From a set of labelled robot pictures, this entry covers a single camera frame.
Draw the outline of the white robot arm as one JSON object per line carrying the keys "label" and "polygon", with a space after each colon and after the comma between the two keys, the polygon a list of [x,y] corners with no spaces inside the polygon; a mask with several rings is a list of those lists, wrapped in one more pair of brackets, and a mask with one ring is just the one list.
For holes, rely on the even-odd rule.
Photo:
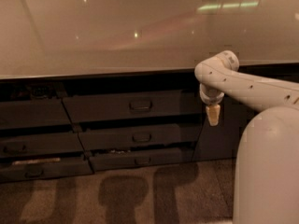
{"label": "white robot arm", "polygon": [[230,50],[194,69],[212,126],[224,95],[258,112],[239,142],[233,224],[299,224],[299,84],[238,69]]}

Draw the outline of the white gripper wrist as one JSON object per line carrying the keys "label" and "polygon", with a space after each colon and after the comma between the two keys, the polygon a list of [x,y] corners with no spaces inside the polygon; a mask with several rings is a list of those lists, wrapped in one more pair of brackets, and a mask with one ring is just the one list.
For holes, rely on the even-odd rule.
{"label": "white gripper wrist", "polygon": [[211,126],[217,126],[221,112],[221,106],[219,104],[224,97],[224,93],[205,84],[201,84],[199,94],[203,103],[206,104],[206,114],[209,124]]}

